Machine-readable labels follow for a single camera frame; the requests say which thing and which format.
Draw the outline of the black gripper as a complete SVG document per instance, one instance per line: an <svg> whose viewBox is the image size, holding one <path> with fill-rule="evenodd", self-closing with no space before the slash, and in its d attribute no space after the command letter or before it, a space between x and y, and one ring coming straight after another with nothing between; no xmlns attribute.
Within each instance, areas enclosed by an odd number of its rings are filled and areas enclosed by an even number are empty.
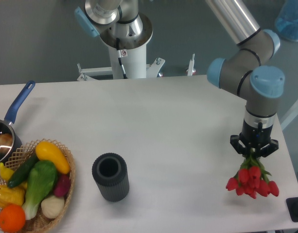
<svg viewBox="0 0 298 233"><path fill-rule="evenodd" d="M272 126L263 128L258 123L253 127L244 120L241 133L230 136L230 144L238 154L250 155L250 149L256 148L256 158L265 158L279 149L278 140L271 139L271 132Z"/></svg>

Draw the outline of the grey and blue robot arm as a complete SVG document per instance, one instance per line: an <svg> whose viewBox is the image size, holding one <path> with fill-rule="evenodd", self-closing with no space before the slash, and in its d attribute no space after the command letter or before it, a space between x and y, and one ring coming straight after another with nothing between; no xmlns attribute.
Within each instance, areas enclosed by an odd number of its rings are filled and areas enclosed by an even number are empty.
<svg viewBox="0 0 298 233"><path fill-rule="evenodd" d="M207 71L211 84L246 100L241 133L232 135L230 143L245 158L269 156L279 148L271 131L285 76L266 63L279 49L280 39L261 29L241 0L210 0L208 6L239 48L228 60L212 61ZM114 79L159 75L164 61L146 62L153 27L136 0L87 0L74 15L87 34L107 45Z"/></svg>

